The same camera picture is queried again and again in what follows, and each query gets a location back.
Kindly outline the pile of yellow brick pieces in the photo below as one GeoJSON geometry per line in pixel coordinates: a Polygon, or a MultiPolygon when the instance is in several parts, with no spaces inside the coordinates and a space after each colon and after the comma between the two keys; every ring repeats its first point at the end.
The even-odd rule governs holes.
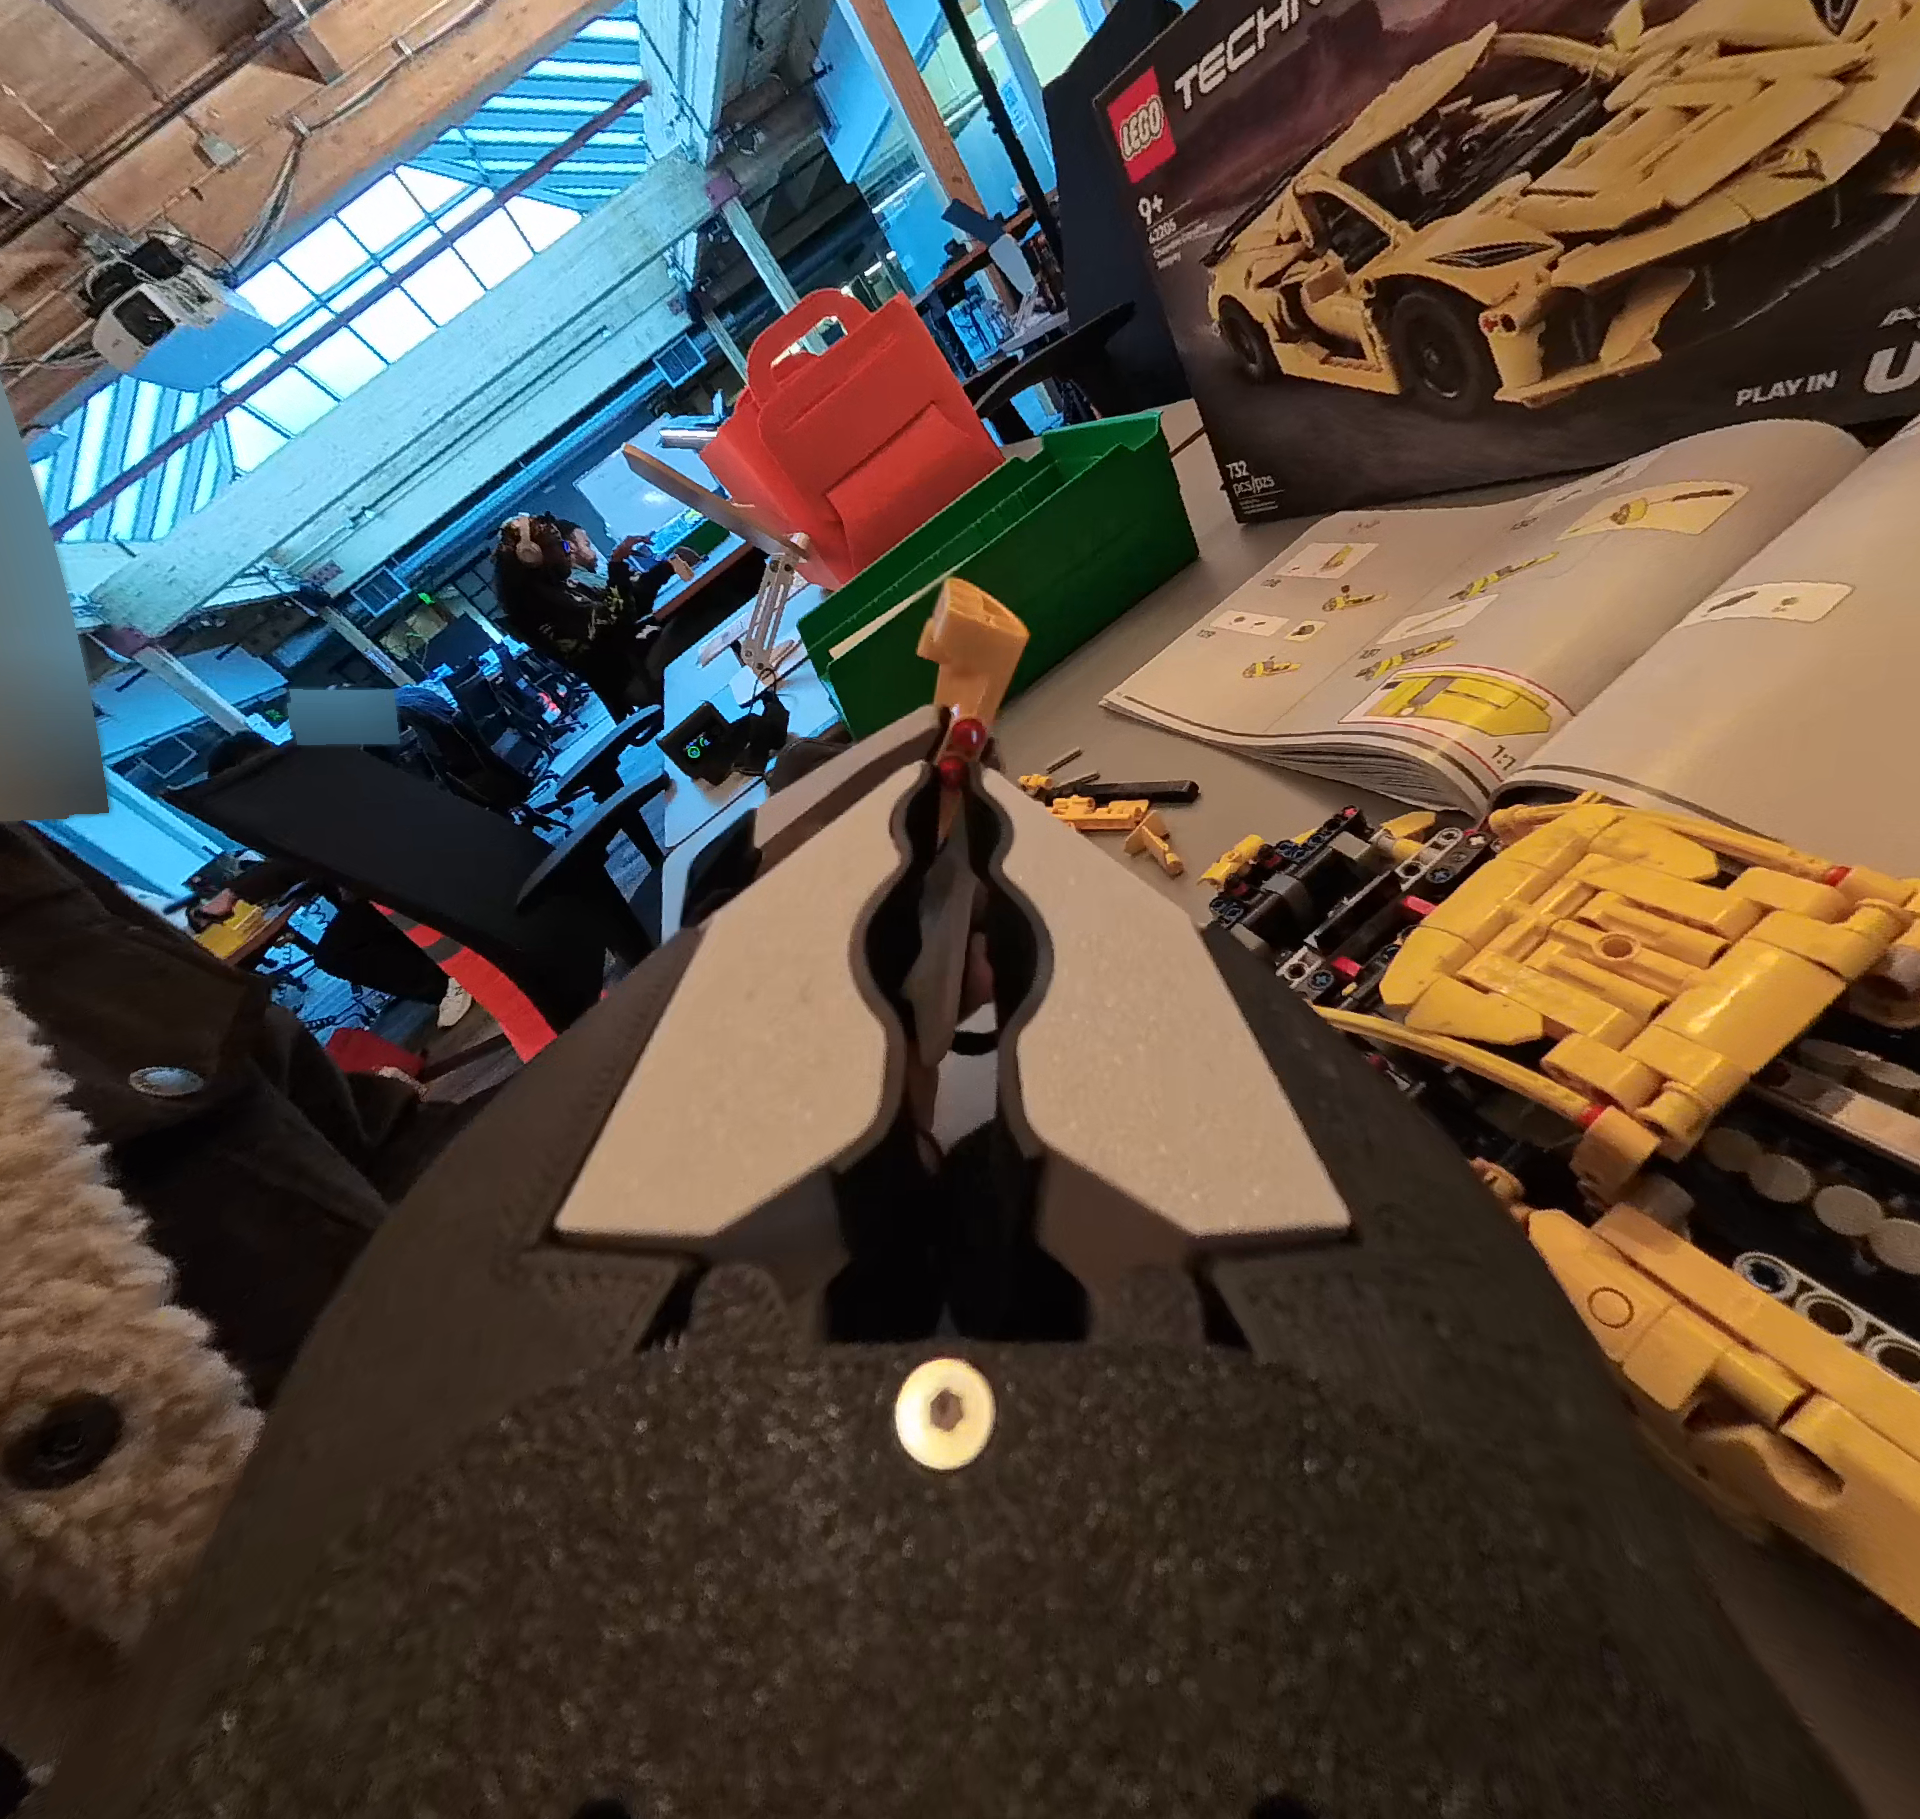
{"type": "Polygon", "coordinates": [[[1097,773],[1062,775],[1061,766],[1018,775],[1018,787],[1055,820],[1090,838],[1117,838],[1123,853],[1151,858],[1180,877],[1183,860],[1173,847],[1164,813],[1198,803],[1193,777],[1105,780],[1097,773]]]}

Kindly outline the white ceiling device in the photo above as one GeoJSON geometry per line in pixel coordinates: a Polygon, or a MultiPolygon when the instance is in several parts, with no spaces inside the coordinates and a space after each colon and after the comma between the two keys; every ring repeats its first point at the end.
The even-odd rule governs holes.
{"type": "Polygon", "coordinates": [[[226,288],[162,237],[88,269],[81,296],[90,350],[119,371],[132,371],[174,332],[212,327],[231,310],[226,288]]]}

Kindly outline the slim yellow brick piece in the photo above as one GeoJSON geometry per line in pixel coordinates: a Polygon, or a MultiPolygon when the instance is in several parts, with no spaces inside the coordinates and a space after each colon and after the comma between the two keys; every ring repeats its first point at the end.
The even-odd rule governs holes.
{"type": "Polygon", "coordinates": [[[999,598],[950,575],[918,640],[935,666],[932,702],[945,716],[935,764],[958,775],[987,747],[1029,640],[1027,623],[999,598]]]}

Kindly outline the open instruction booklet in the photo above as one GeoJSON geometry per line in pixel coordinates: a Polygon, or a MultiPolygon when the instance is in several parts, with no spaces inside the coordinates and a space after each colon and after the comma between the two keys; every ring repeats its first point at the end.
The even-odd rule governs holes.
{"type": "Polygon", "coordinates": [[[1105,703],[1415,806],[1597,791],[1913,876],[1916,465],[1916,423],[1762,418],[1337,510],[1105,703]]]}

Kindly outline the small black desk device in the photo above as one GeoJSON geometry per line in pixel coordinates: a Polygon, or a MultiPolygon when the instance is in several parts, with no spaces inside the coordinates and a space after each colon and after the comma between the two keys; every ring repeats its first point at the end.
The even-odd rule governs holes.
{"type": "Polygon", "coordinates": [[[662,757],[680,775],[702,786],[721,786],[734,775],[758,780],[787,739],[787,713],[777,693],[751,700],[740,716],[702,702],[655,739],[662,757]]]}

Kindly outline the green plastic bin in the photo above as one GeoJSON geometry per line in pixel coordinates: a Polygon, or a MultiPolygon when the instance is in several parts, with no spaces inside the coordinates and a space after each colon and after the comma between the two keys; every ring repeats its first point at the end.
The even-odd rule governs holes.
{"type": "Polygon", "coordinates": [[[1003,459],[798,631],[841,720],[864,738],[931,700],[935,667],[918,640],[946,577],[1027,626],[1016,696],[1197,556],[1160,412],[1111,416],[1003,459]]]}

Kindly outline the red plastic bin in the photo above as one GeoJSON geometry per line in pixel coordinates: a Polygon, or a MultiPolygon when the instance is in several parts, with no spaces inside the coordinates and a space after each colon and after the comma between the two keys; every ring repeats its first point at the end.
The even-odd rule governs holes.
{"type": "Polygon", "coordinates": [[[870,312],[821,288],[758,332],[702,461],[736,502],[805,533],[802,575],[837,591],[987,479],[1002,450],[908,298],[870,312]]]}

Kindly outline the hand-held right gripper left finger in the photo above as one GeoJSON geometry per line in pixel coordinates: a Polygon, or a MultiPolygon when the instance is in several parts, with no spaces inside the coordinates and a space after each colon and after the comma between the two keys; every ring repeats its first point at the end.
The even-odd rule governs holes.
{"type": "Polygon", "coordinates": [[[606,1253],[758,1266],[792,1299],[846,1263],[835,1180],[898,1113],[903,1030],[865,940],[904,877],[924,770],[881,775],[702,922],[558,1209],[606,1253]]]}

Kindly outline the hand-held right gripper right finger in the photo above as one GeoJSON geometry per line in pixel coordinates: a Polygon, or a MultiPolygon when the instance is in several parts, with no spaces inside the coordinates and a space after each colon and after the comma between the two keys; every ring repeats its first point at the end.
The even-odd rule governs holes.
{"type": "Polygon", "coordinates": [[[1322,1247],[1351,1210],[1201,927],[1006,777],[975,784],[999,1113],[1092,1299],[1322,1247]]]}

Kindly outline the yellow brick car model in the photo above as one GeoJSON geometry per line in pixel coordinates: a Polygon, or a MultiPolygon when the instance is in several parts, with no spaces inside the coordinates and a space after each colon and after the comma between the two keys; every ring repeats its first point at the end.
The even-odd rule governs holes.
{"type": "Polygon", "coordinates": [[[1918,1619],[1916,879],[1586,793],[1201,873],[1480,1167],[1665,1465],[1918,1619]]]}

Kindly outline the black car set box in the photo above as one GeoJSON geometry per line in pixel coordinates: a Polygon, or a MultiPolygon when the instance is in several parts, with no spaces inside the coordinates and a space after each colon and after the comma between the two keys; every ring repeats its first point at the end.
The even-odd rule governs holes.
{"type": "Polygon", "coordinates": [[[1240,524],[1916,414],[1918,0],[1198,0],[1097,106],[1240,524]]]}

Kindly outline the black office chair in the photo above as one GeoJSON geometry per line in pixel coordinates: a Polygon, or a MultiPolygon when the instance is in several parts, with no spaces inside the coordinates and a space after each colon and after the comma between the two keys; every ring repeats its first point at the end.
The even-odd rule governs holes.
{"type": "Polygon", "coordinates": [[[1092,414],[1135,414],[1187,394],[1099,93],[1180,16],[1173,0],[1115,0],[1068,67],[1043,87],[1057,173],[1057,223],[1068,328],[968,382],[976,412],[1003,439],[1029,425],[1016,392],[1068,380],[1092,414]]]}
{"type": "Polygon", "coordinates": [[[593,851],[546,847],[355,747],[271,746],[174,787],[171,809],[457,942],[565,1030],[654,934],[593,851]]]}

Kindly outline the black floor lamp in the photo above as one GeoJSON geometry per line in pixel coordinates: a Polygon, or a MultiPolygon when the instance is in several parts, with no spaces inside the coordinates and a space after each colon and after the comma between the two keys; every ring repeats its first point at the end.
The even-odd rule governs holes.
{"type": "Polygon", "coordinates": [[[1052,250],[1052,255],[1055,257],[1055,261],[1065,264],[1065,243],[1062,243],[1062,235],[1057,228],[1057,217],[1043,193],[1039,173],[1020,139],[1016,124],[1006,109],[1003,96],[996,83],[996,75],[990,73],[987,60],[982,58],[976,45],[976,39],[972,38],[972,28],[962,8],[962,1],[960,0],[937,0],[937,4],[946,20],[946,28],[952,30],[952,38],[956,39],[956,48],[962,57],[962,62],[965,64],[968,73],[972,75],[972,83],[976,85],[981,93],[989,121],[1006,154],[1009,157],[1009,163],[1016,172],[1020,190],[1031,206],[1035,223],[1039,225],[1043,241],[1048,249],[1052,250]]]}

